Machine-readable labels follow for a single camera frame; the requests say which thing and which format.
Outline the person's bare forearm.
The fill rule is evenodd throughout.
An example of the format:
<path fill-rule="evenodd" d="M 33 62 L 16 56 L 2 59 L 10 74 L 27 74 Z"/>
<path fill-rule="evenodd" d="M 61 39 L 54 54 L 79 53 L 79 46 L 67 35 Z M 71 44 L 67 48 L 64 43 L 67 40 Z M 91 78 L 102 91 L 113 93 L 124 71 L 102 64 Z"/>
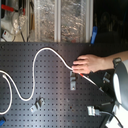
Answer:
<path fill-rule="evenodd" d="M 116 53 L 116 54 L 105 57 L 104 64 L 103 64 L 104 68 L 113 69 L 114 68 L 113 62 L 115 60 L 122 60 L 122 61 L 128 60 L 128 51 Z"/>

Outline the person's bare hand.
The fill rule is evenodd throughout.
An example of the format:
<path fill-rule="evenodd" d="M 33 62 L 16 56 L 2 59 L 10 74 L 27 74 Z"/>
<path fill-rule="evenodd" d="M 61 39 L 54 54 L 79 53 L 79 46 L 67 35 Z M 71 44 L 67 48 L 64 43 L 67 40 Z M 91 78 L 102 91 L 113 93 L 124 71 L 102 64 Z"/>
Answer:
<path fill-rule="evenodd" d="M 82 55 L 73 62 L 73 72 L 89 74 L 102 70 L 104 66 L 104 59 L 95 55 Z"/>

